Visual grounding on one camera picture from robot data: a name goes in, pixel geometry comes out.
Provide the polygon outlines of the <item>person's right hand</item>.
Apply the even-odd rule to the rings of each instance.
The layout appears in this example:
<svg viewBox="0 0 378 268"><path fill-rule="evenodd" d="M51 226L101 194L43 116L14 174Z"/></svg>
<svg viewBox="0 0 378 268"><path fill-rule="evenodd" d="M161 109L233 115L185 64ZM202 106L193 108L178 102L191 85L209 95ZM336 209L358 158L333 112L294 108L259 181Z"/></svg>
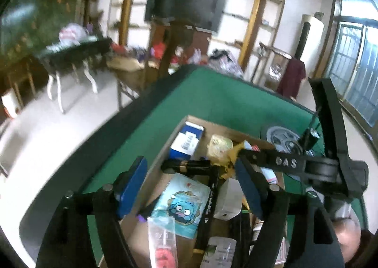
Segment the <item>person's right hand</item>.
<svg viewBox="0 0 378 268"><path fill-rule="evenodd" d="M332 224L345 267L377 267L377 233L361 229L358 220L339 219Z"/></svg>

